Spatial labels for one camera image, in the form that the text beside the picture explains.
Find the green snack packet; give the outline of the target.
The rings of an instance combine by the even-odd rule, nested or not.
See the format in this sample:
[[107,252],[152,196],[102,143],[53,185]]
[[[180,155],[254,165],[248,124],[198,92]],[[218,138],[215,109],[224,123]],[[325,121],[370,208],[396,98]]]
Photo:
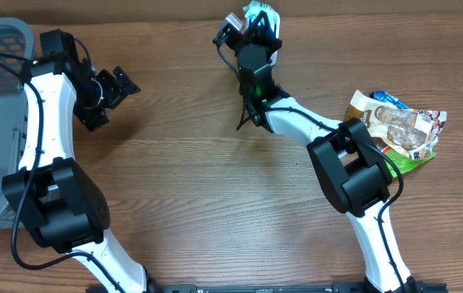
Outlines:
[[425,162],[433,159],[437,153],[433,152],[428,158],[423,160],[411,160],[408,157],[405,157],[398,153],[397,151],[393,150],[390,146],[388,146],[381,138],[375,138],[374,142],[377,148],[385,154],[388,158],[392,160],[392,162],[397,166],[399,171],[404,174],[414,170],[417,166],[424,164]]

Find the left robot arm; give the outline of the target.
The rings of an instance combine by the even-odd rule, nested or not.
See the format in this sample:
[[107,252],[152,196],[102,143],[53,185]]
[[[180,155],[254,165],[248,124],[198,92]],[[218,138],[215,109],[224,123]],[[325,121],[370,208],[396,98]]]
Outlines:
[[73,149],[75,118],[95,131],[140,88],[121,67],[97,71],[80,59],[81,41],[60,29],[40,36],[42,56],[15,72],[27,98],[24,151],[17,172],[2,179],[15,211],[11,254],[18,266],[41,270],[75,259],[100,282],[101,292],[159,292],[110,229],[106,198],[80,167]]

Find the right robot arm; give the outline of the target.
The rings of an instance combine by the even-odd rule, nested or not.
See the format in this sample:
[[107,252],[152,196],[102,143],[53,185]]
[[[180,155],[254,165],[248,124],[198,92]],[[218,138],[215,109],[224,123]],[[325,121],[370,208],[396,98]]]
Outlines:
[[374,144],[357,118],[331,120],[308,110],[272,77],[272,57],[281,48],[266,11],[244,24],[228,14],[213,40],[237,59],[231,67],[242,96],[240,125],[251,122],[304,146],[323,195],[347,216],[365,259],[369,292],[410,292],[413,277],[400,255],[390,206],[389,186],[403,178]]

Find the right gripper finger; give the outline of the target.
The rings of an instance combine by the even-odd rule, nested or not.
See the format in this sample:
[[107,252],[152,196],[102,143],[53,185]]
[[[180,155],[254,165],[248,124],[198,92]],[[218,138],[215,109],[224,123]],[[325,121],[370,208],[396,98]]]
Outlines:
[[247,21],[246,34],[263,33],[265,31],[265,12],[255,11],[245,14]]
[[280,16],[279,14],[265,14],[262,16],[262,39],[264,41],[273,41],[279,38],[280,34]]

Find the light teal snack packet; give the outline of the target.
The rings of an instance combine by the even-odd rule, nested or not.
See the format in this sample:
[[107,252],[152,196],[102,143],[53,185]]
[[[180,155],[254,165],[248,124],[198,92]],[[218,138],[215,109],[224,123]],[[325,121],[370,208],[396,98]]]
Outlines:
[[244,11],[244,16],[247,12],[264,11],[266,14],[272,14],[272,12],[275,11],[269,4],[255,0],[251,0],[250,3],[242,9]]

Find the beige brown cookie bag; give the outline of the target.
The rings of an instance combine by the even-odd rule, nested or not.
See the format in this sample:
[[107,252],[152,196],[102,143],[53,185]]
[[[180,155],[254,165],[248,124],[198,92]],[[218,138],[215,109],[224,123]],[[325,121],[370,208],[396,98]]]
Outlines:
[[357,90],[347,108],[347,118],[362,121],[373,138],[411,160],[430,158],[445,126],[446,111],[402,109],[370,98]]

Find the blue snack bar wrapper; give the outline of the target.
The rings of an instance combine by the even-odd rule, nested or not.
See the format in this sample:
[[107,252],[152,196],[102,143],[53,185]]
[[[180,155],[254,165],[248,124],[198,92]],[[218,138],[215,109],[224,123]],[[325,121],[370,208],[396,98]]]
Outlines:
[[399,109],[408,109],[408,106],[399,100],[397,97],[389,94],[384,90],[376,90],[369,94],[370,98],[378,100],[382,103],[390,103],[394,106],[398,107]]

